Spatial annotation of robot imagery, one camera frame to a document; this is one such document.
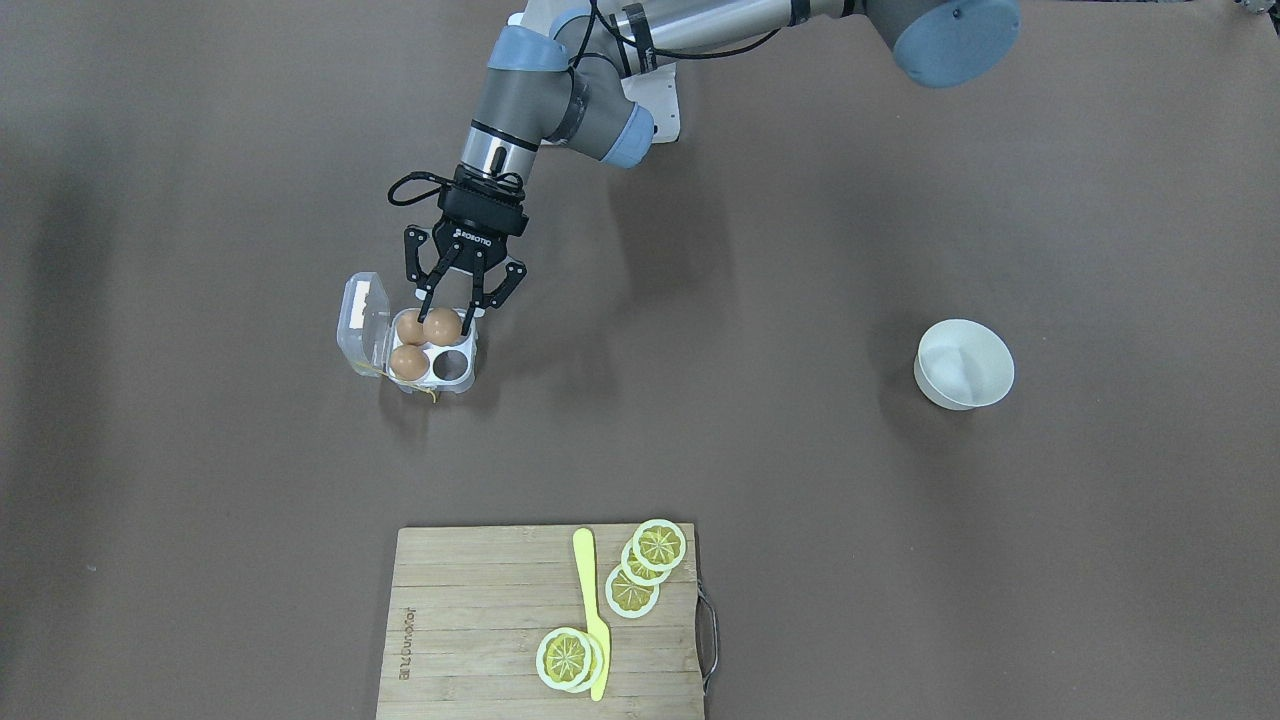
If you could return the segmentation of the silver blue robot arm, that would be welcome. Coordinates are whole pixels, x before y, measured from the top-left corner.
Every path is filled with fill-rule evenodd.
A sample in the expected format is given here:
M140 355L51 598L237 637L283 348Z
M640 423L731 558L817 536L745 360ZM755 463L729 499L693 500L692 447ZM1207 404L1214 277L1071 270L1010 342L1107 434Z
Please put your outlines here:
M557 145L612 167L636 167L655 138L649 109L625 94L627 78L676 61L749 53L817 15L864 15L916 85L950 88L996 67L1021 28L1015 1L635 1L604 12L595 1L547 26L504 27L452 176L417 170L440 220L404 232L407 279L425 319L447 272L472 278L461 331L502 306L525 277L507 241L524 233L525 187L539 149Z

